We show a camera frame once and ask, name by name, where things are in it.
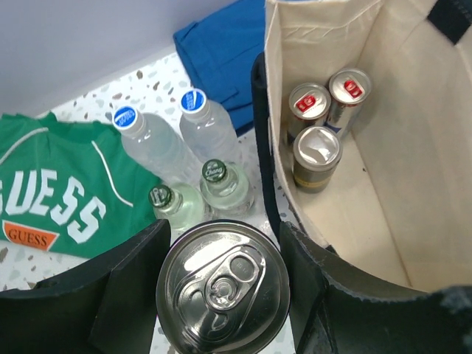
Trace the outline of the beige canvas tote bag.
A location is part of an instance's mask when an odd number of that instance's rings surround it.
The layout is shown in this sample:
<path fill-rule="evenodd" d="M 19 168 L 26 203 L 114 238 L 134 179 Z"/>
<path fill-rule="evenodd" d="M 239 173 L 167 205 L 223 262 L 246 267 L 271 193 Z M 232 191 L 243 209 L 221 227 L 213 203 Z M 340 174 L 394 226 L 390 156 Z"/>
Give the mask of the beige canvas tote bag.
<path fill-rule="evenodd" d="M 267 1 L 268 137 L 302 227 L 371 275 L 420 291 L 471 283 L 471 3 Z M 299 190 L 288 96 L 339 69 L 372 91 L 327 188 Z"/>

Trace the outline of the black can silver tab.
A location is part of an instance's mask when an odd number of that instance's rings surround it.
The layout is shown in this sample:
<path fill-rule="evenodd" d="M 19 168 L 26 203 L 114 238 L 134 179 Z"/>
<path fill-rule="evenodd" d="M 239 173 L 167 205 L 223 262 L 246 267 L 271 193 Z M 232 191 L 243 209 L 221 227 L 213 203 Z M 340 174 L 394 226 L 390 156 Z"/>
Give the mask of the black can silver tab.
<path fill-rule="evenodd" d="M 282 329 L 290 302 L 279 249 L 242 221 L 184 232 L 156 285 L 159 323 L 177 353 L 259 353 Z"/>

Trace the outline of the black can foil top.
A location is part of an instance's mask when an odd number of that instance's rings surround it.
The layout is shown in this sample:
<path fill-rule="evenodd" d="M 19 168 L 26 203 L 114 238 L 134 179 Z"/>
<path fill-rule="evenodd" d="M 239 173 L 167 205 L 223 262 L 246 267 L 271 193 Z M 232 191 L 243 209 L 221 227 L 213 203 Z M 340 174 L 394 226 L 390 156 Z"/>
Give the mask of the black can foil top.
<path fill-rule="evenodd" d="M 295 185 L 307 193 L 318 193 L 324 190 L 343 152 L 337 135 L 329 128 L 311 126 L 299 133 L 292 150 Z"/>

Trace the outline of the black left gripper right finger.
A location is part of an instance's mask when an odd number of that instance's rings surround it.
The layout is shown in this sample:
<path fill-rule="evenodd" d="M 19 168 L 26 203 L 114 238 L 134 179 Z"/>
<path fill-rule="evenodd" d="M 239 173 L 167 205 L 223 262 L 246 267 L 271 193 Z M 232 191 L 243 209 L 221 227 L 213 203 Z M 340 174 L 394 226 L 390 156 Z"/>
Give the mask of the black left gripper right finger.
<path fill-rule="evenodd" d="M 297 353 L 470 353 L 471 287 L 432 293 L 349 264 L 289 222 L 280 248 Z"/>

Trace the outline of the green cap soda bottle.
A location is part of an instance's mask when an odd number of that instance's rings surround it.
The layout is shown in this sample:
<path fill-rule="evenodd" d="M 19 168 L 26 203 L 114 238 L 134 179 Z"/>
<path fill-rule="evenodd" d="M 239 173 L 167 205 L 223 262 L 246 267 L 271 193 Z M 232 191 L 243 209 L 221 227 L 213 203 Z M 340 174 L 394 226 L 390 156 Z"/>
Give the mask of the green cap soda bottle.
<path fill-rule="evenodd" d="M 242 218 L 254 203 L 254 190 L 244 169 L 234 162 L 210 159 L 203 164 L 199 188 L 220 218 Z"/>

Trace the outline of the Pocari Sweat bottle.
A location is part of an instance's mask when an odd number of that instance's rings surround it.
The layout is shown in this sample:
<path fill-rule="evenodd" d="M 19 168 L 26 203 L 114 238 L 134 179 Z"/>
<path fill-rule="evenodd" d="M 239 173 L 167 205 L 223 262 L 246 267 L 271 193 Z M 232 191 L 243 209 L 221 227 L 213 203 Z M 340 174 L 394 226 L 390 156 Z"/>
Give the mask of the Pocari Sweat bottle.
<path fill-rule="evenodd" d="M 220 103 L 209 99 L 199 88 L 192 88 L 181 96 L 179 108 L 181 135 L 200 162 L 210 159 L 242 162 L 235 128 Z"/>
<path fill-rule="evenodd" d="M 125 152 L 146 170 L 170 184 L 198 184 L 199 160 L 164 118 L 123 106 L 112 124 L 121 133 Z"/>

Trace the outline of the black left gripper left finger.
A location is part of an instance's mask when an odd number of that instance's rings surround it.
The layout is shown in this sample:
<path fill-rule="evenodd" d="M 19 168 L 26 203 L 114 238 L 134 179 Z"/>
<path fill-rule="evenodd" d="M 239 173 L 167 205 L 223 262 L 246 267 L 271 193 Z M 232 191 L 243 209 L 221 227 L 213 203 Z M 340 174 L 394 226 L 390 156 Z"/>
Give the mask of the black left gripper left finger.
<path fill-rule="evenodd" d="M 156 283 L 170 224 L 129 240 L 27 291 L 1 293 L 2 353 L 149 353 Z"/>

